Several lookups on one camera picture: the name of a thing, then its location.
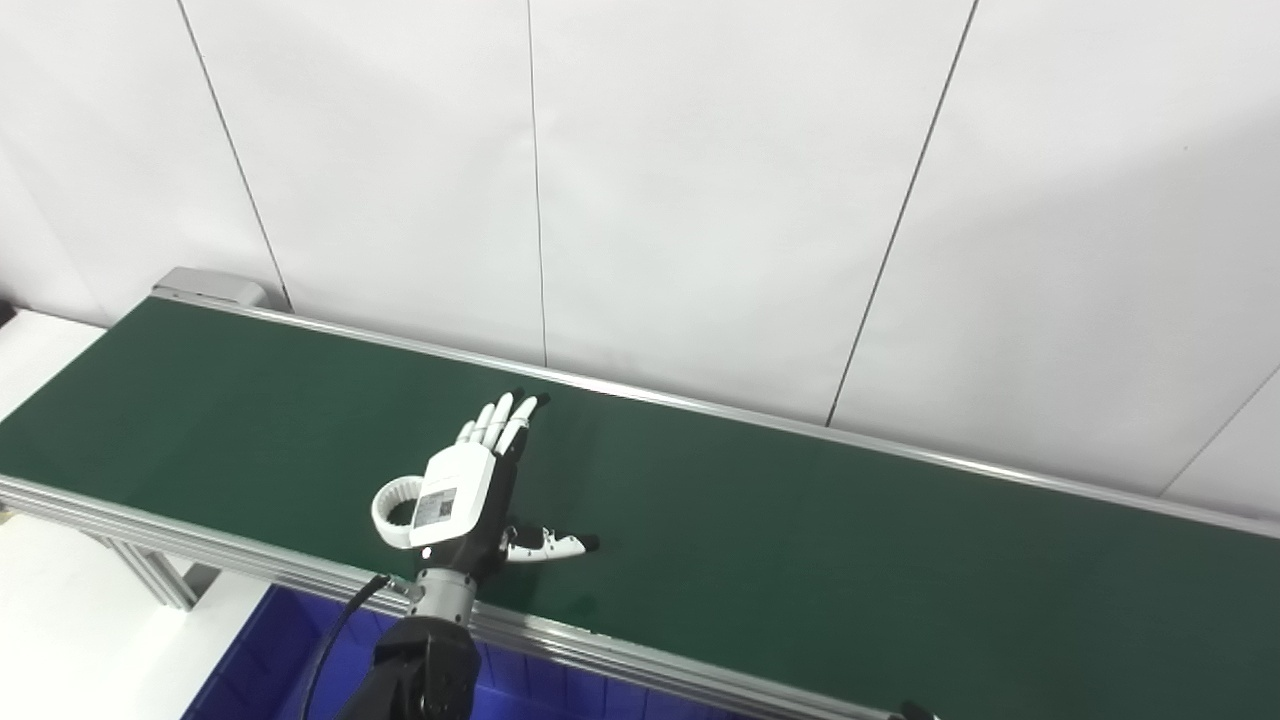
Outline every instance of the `white wall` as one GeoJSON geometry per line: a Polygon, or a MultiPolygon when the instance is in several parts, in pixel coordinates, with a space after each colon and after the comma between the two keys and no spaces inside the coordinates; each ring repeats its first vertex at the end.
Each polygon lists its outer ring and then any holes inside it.
{"type": "Polygon", "coordinates": [[[1280,361],[1266,15],[982,3],[836,425],[1167,487],[1280,361]]]}
{"type": "Polygon", "coordinates": [[[969,5],[532,9],[548,360],[824,421],[969,5]]]}
{"type": "Polygon", "coordinates": [[[294,309],[543,363],[522,0],[186,0],[294,309]]]}
{"type": "MultiPolygon", "coordinates": [[[[184,1],[302,314],[1280,514],[1272,4],[983,0],[895,236],[966,0],[184,1]]],[[[0,292],[278,283],[179,6],[0,20],[0,292]]]]}
{"type": "Polygon", "coordinates": [[[182,264],[278,288],[172,1],[0,8],[0,278],[41,310],[111,322],[182,264]]]}

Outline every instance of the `sticker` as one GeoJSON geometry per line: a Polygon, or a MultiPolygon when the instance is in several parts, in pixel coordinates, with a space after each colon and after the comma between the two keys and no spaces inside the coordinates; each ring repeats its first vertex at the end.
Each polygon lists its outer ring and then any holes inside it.
{"type": "Polygon", "coordinates": [[[433,523],[443,523],[452,518],[453,496],[457,493],[458,488],[449,488],[420,497],[417,510],[413,511],[413,527],[421,528],[433,523]]]}

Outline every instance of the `black cable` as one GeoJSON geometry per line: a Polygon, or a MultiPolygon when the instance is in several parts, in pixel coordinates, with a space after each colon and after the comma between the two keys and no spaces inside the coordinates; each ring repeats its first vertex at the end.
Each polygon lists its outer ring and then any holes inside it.
{"type": "Polygon", "coordinates": [[[329,632],[325,633],[324,646],[320,648],[320,656],[316,657],[315,666],[311,667],[311,678],[307,679],[307,689],[302,693],[302,711],[298,714],[300,720],[307,720],[307,712],[311,711],[311,696],[316,692],[316,680],[320,679],[320,669],[324,667],[325,659],[329,657],[329,651],[333,650],[334,641],[338,639],[338,633],[342,632],[342,626],[347,624],[347,619],[351,618],[366,600],[374,597],[374,593],[387,587],[387,583],[392,582],[389,575],[374,575],[370,578],[365,587],[360,588],[360,592],[351,596],[347,601],[347,606],[342,609],[338,614],[338,619],[333,621],[329,632]]]}

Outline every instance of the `green conveyor belt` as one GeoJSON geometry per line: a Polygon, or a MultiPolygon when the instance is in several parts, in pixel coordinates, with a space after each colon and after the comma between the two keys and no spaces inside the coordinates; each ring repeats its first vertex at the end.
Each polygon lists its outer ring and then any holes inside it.
{"type": "Polygon", "coordinates": [[[552,397],[513,511],[603,550],[485,602],[947,720],[1280,716],[1277,541],[174,301],[0,424],[0,473],[403,574],[372,493],[512,387],[552,397]]]}

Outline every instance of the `panel seam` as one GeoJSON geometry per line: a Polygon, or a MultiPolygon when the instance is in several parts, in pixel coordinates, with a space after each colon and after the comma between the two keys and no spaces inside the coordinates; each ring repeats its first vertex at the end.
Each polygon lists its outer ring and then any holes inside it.
{"type": "Polygon", "coordinates": [[[253,191],[248,184],[248,176],[244,174],[244,164],[241,161],[239,151],[236,149],[236,141],[232,140],[232,129],[227,126],[227,115],[223,114],[223,104],[218,100],[218,92],[214,90],[214,79],[209,76],[209,67],[205,65],[205,55],[200,51],[200,42],[196,40],[196,31],[191,27],[191,18],[187,15],[187,6],[183,0],[177,0],[178,12],[182,13],[182,24],[187,28],[187,37],[191,38],[191,47],[196,51],[196,61],[200,63],[200,72],[205,77],[205,87],[209,88],[209,97],[214,101],[214,111],[218,113],[218,123],[223,127],[223,135],[227,137],[227,145],[232,150],[232,159],[236,161],[236,172],[239,173],[241,184],[244,187],[244,195],[248,197],[248,205],[253,210],[253,220],[257,222],[257,231],[262,236],[262,243],[266,246],[266,254],[271,259],[271,266],[275,269],[275,278],[280,283],[280,293],[284,295],[284,304],[289,313],[293,311],[293,300],[289,297],[289,288],[284,284],[284,274],[280,272],[280,261],[275,258],[275,249],[271,247],[271,240],[266,234],[266,225],[262,223],[262,213],[257,209],[257,200],[253,197],[253,191]]]}
{"type": "Polygon", "coordinates": [[[543,323],[543,366],[549,368],[547,350],[547,270],[543,261],[543,192],[538,168],[538,97],[534,81],[534,8],[532,0],[525,0],[525,27],[529,31],[529,122],[534,137],[534,211],[538,222],[538,302],[543,323]]]}
{"type": "Polygon", "coordinates": [[[1270,373],[1267,373],[1267,377],[1262,379],[1258,387],[1253,388],[1253,392],[1251,392],[1249,396],[1244,398],[1244,402],[1242,402],[1240,406],[1236,407],[1235,411],[1231,413],[1221,425],[1219,425],[1217,430],[1215,430],[1213,434],[1210,436],[1207,441],[1204,441],[1204,445],[1199,446],[1199,450],[1197,450],[1192,455],[1190,460],[1188,460],[1181,466],[1181,469],[1174,474],[1174,479],[1169,480],[1167,483],[1165,483],[1165,487],[1160,488],[1160,492],[1156,493],[1156,497],[1165,497],[1165,493],[1167,493],[1170,489],[1172,489],[1175,484],[1178,484],[1178,480],[1181,479],[1183,474],[1187,473],[1187,470],[1193,464],[1196,464],[1196,460],[1198,460],[1199,456],[1203,455],[1206,450],[1208,450],[1208,446],[1213,445],[1213,441],[1217,439],[1217,436],[1222,434],[1222,432],[1228,428],[1228,425],[1230,425],[1235,420],[1236,415],[1244,411],[1244,409],[1248,407],[1251,402],[1253,402],[1253,398],[1257,397],[1260,392],[1262,392],[1262,388],[1267,387],[1267,383],[1270,383],[1276,377],[1277,373],[1280,373],[1280,364],[1277,364],[1275,368],[1271,369],[1270,373]]]}
{"type": "Polygon", "coordinates": [[[876,293],[879,291],[881,279],[884,277],[884,268],[888,265],[890,252],[893,251],[893,242],[897,240],[897,232],[902,227],[902,218],[906,215],[906,206],[911,201],[911,191],[915,190],[915,181],[920,177],[920,167],[924,165],[924,155],[929,150],[929,141],[933,140],[933,129],[938,124],[938,117],[942,114],[942,104],[946,102],[947,90],[951,88],[951,79],[955,77],[956,67],[960,64],[960,53],[964,51],[964,42],[969,37],[969,28],[973,26],[973,18],[978,13],[979,0],[973,0],[973,5],[969,6],[969,15],[965,18],[964,28],[960,31],[960,41],[956,44],[955,55],[951,58],[951,67],[947,68],[947,77],[942,82],[942,92],[938,95],[938,102],[933,108],[933,117],[929,119],[929,127],[924,132],[924,142],[920,145],[920,154],[915,159],[915,168],[911,169],[911,179],[906,183],[906,193],[902,196],[902,204],[897,209],[897,218],[893,220],[893,229],[890,232],[888,243],[884,245],[884,254],[881,256],[879,269],[876,272],[876,281],[872,283],[870,295],[867,296],[867,306],[863,307],[861,320],[858,323],[858,332],[854,333],[854,343],[849,348],[849,357],[845,360],[845,370],[840,374],[840,383],[836,384],[836,396],[831,400],[831,411],[827,413],[826,427],[831,427],[832,420],[836,418],[836,406],[840,405],[840,393],[845,389],[845,380],[849,378],[849,369],[854,364],[854,352],[858,351],[858,345],[863,340],[863,331],[867,328],[867,318],[870,316],[872,305],[876,302],[876,293]]]}

